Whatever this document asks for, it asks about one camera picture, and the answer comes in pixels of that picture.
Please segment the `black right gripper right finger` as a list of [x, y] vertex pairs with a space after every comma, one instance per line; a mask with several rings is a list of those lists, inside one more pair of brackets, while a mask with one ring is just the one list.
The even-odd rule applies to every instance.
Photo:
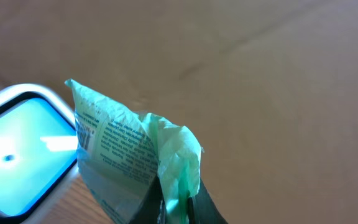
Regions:
[[199, 192], [188, 198], [187, 207], [189, 224], [227, 224], [202, 180]]

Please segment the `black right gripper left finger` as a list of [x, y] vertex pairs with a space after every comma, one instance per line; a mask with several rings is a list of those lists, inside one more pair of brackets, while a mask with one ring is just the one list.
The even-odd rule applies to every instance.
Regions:
[[165, 224], [165, 201], [158, 177], [154, 178], [139, 211], [129, 223]]

